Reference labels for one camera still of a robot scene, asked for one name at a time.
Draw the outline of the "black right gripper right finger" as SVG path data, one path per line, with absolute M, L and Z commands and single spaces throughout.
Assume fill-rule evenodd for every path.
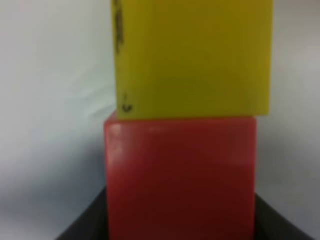
M 313 240 L 255 194 L 254 240 Z

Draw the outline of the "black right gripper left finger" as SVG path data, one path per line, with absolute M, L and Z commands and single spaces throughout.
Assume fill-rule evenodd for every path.
M 105 187 L 93 203 L 57 240 L 109 240 L 109 221 Z

